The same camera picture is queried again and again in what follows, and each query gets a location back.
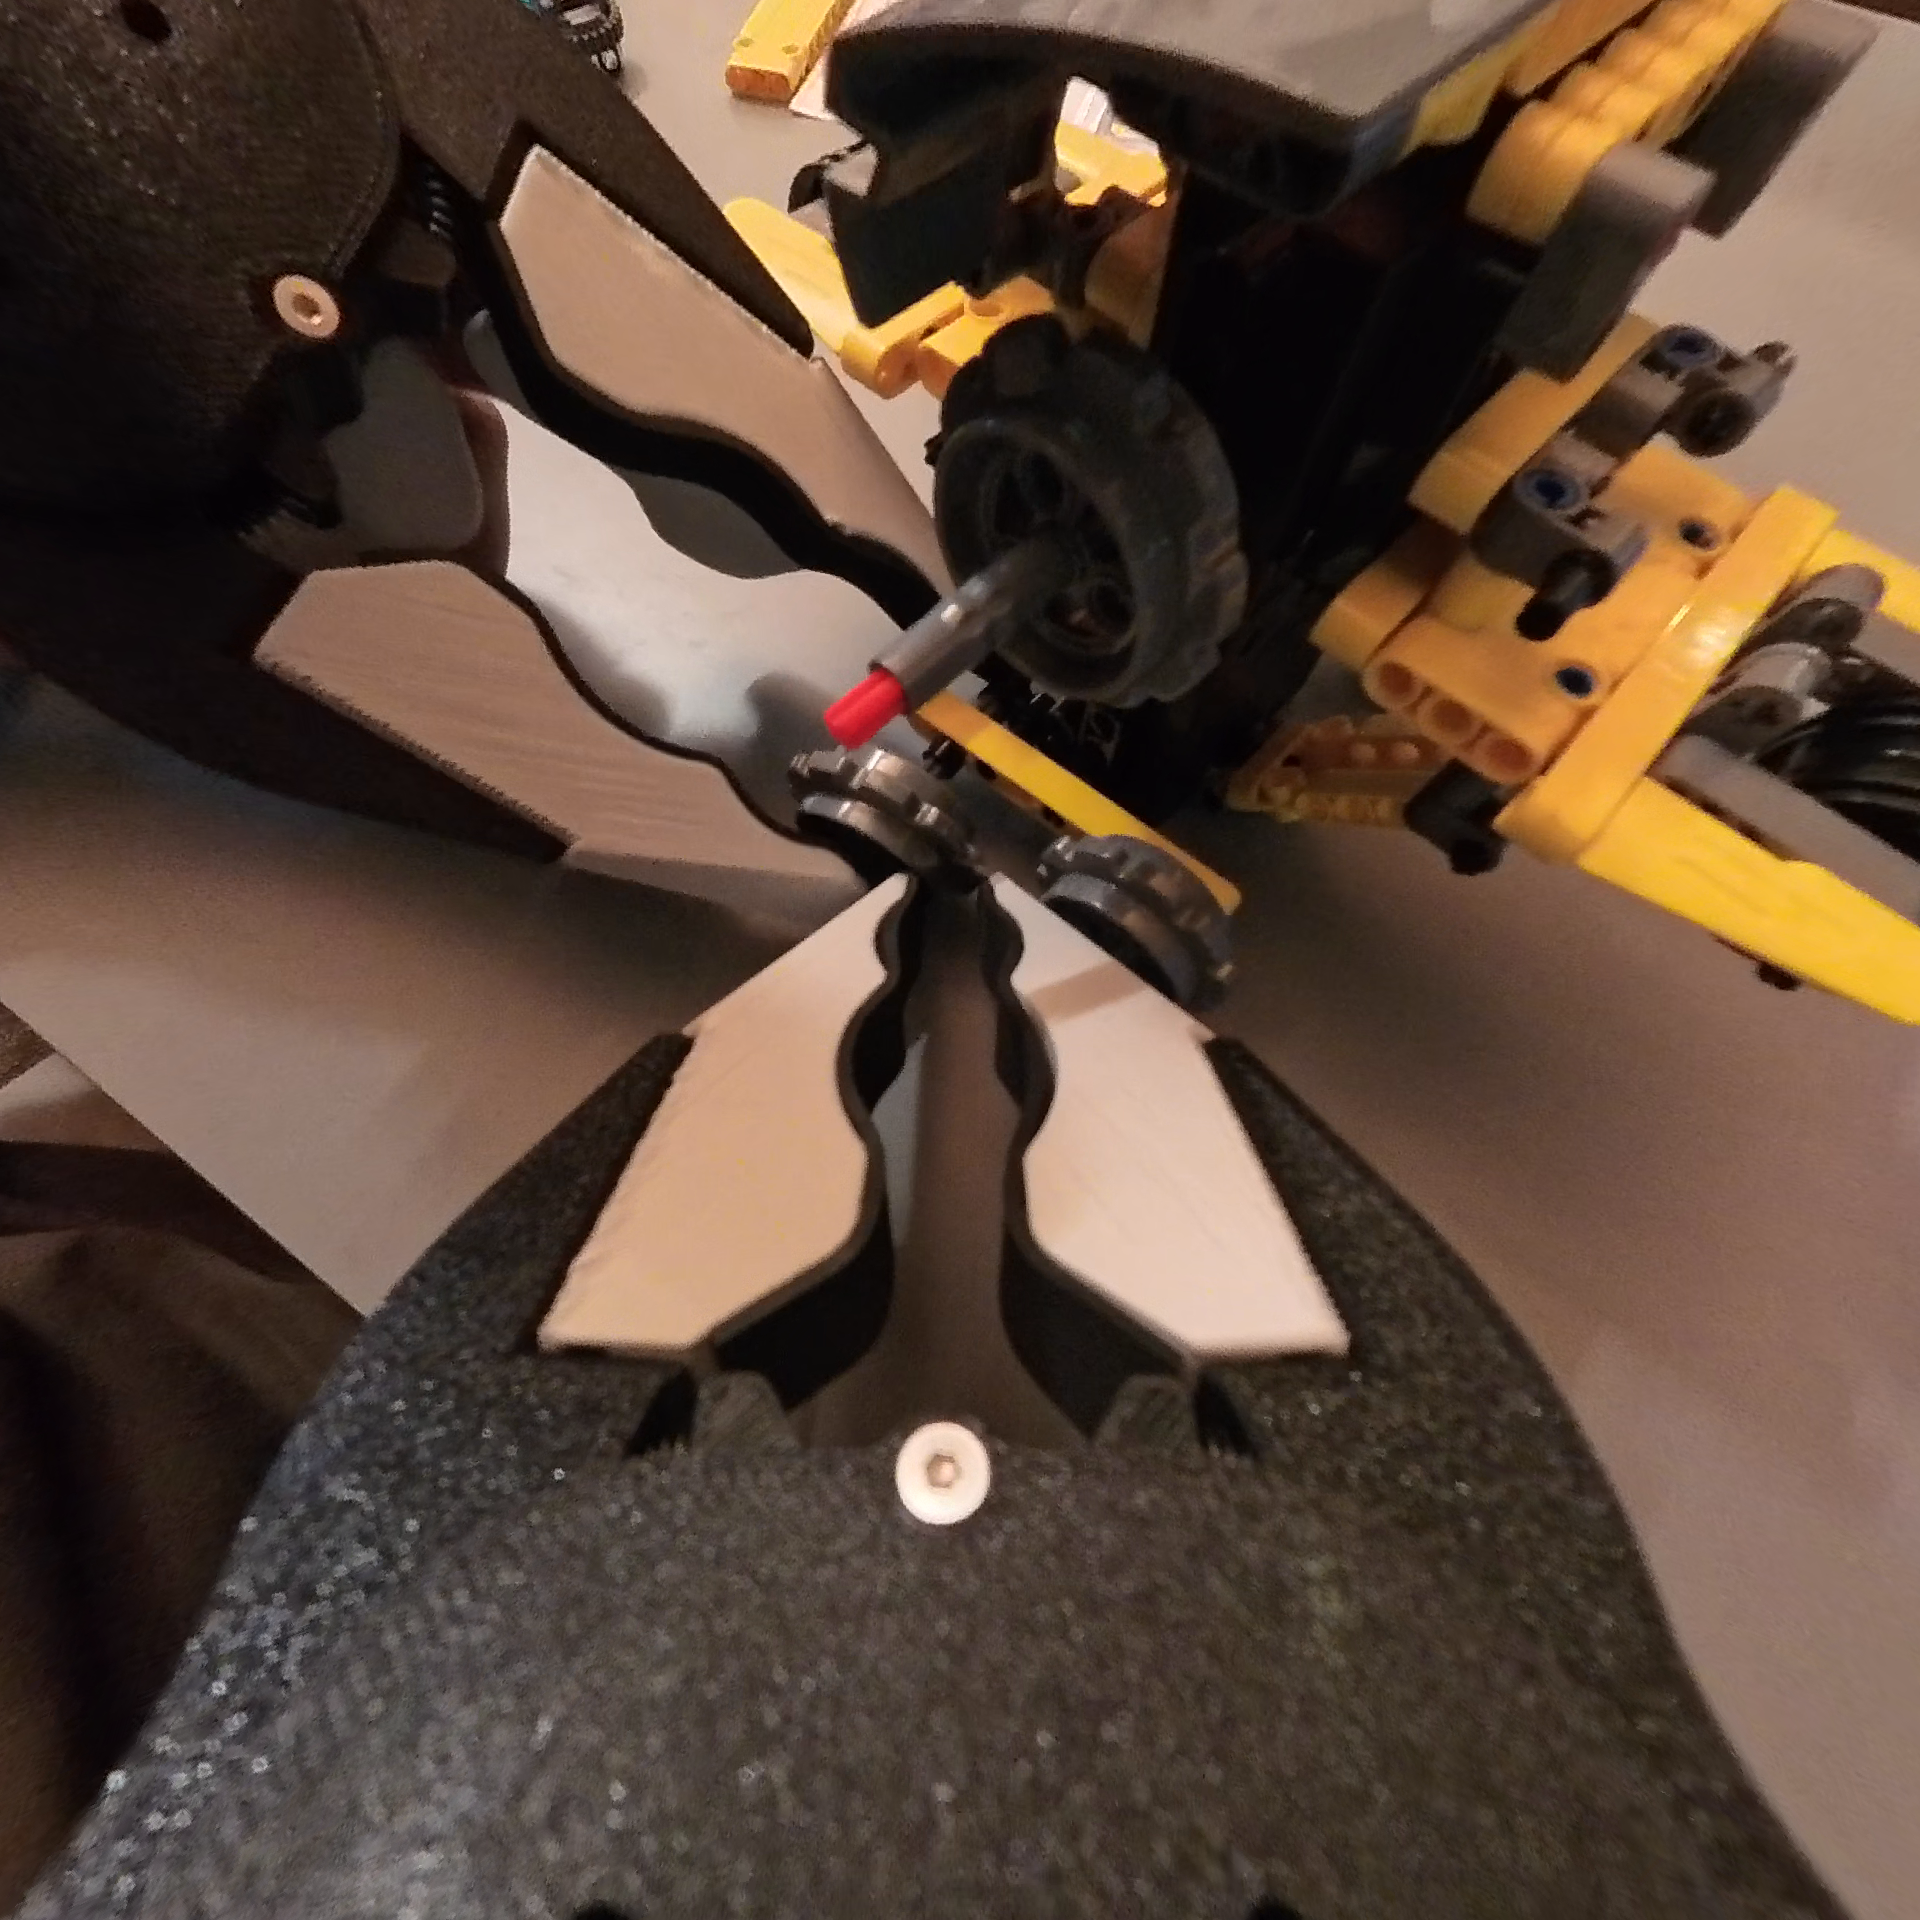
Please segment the yellow flat toy brick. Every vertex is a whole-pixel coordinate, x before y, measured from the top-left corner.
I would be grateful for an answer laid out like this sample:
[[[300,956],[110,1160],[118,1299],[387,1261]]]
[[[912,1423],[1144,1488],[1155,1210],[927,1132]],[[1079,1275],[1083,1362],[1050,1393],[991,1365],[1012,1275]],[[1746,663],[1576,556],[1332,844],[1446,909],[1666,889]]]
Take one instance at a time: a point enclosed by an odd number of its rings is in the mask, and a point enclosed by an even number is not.
[[[852,2],[757,2],[727,57],[727,90],[746,104],[789,108]]]

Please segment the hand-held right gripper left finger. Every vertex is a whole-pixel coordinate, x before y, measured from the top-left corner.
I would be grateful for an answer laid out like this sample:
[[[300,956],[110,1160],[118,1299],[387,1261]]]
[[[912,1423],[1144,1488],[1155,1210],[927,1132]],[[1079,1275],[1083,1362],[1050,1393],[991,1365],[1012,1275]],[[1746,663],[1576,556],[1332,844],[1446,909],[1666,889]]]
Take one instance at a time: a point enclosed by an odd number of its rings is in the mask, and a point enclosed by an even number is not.
[[[800,1409],[874,1349],[896,1287],[875,1108],[918,960],[896,875],[686,1026],[541,1352],[708,1362]]]

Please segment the grey toy gear wheel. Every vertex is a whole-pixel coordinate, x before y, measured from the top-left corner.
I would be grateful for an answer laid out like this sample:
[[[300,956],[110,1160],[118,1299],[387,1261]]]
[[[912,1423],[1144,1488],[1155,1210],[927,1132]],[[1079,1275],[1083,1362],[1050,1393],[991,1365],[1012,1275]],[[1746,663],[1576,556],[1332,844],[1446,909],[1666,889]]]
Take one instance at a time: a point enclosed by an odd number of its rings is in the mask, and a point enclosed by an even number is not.
[[[856,879],[971,884],[975,840],[944,780],[879,746],[807,752],[789,761],[798,832],[837,852]]]
[[[1043,904],[1186,1010],[1231,981],[1231,913],[1172,852],[1132,834],[1063,834],[1039,856]]]

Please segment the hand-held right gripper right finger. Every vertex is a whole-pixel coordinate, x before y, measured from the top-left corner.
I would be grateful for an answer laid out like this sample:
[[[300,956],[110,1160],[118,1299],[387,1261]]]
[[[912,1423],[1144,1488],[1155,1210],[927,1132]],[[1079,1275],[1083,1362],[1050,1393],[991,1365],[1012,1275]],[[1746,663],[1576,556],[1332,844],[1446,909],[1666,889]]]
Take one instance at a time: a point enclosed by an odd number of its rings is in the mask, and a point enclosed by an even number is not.
[[[1014,1104],[999,1312],[1075,1426],[1138,1377],[1336,1359],[1350,1335],[1215,1072],[1212,1032],[1008,880],[981,899]]]

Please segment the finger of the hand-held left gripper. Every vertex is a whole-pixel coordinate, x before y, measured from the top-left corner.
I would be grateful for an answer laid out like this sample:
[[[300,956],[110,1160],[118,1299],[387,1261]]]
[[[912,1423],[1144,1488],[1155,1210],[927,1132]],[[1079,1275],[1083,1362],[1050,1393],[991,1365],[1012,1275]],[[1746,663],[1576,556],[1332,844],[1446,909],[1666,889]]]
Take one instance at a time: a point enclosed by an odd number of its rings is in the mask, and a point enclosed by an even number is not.
[[[253,661],[555,834],[580,874],[710,905],[850,905],[869,887],[715,764],[594,708],[538,618],[462,564],[308,575]]]
[[[724,497],[892,618],[948,589],[927,511],[826,359],[547,148],[487,225],[487,292],[519,395],[571,445]]]

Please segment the yellow toy brick vehicle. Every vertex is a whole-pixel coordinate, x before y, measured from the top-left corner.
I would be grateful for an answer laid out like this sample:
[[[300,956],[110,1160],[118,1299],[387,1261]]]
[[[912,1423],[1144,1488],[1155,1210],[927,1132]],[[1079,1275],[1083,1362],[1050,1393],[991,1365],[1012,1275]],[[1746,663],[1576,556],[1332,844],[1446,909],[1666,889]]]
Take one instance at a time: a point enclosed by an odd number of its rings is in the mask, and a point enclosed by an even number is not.
[[[1839,4],[878,4],[727,207],[941,404],[947,600],[828,712],[1066,834],[1212,789],[1511,849],[1916,1024],[1916,564],[1740,489],[1787,344],[1642,316],[1851,77]]]

